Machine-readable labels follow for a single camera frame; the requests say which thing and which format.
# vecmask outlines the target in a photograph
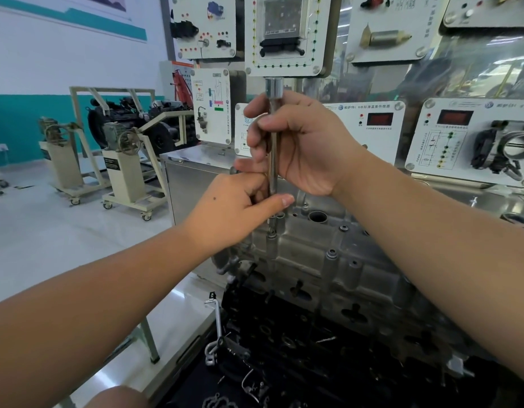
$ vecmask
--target teal wall stripe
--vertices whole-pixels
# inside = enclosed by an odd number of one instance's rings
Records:
[[[104,96],[109,101],[119,102],[121,96]],[[143,109],[150,106],[150,96],[140,95]],[[79,104],[83,114],[86,137],[92,149],[98,149],[87,126],[86,107],[90,106],[91,95],[80,95]],[[75,120],[71,96],[69,95],[0,95],[0,143],[9,147],[9,163],[23,163],[41,159],[39,141],[43,138],[37,120],[41,116],[55,118],[59,123]],[[0,152],[0,166],[6,164]]]
[[[63,13],[61,11],[52,10],[51,8],[41,7],[18,0],[0,0],[0,6],[64,21],[66,23],[106,31],[108,33],[119,34],[132,39],[147,41],[147,32],[141,27],[120,23],[115,20],[110,20],[109,18],[100,17],[74,8],[70,8]]]

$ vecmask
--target forearm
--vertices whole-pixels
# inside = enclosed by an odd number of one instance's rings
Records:
[[[0,406],[56,404],[204,259],[177,226],[1,302]]]
[[[357,166],[335,197],[421,292],[524,378],[524,229],[368,152]]]

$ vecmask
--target engine block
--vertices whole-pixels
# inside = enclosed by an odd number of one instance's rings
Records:
[[[276,216],[277,234],[272,237],[264,224],[218,253],[212,260],[219,273],[373,338],[400,362],[412,357],[461,377],[468,357],[492,359],[334,199],[306,194],[284,180],[279,191],[296,195],[296,203]]]

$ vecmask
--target white wall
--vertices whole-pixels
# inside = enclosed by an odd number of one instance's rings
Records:
[[[160,0],[126,0],[148,42],[0,9],[0,94],[68,95],[69,86],[156,88],[167,60]]]

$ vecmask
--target left hand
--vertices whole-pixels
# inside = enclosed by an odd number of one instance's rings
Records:
[[[209,257],[245,239],[266,219],[294,202],[293,195],[288,194],[264,199],[265,189],[267,178],[262,173],[218,175],[182,226]]]

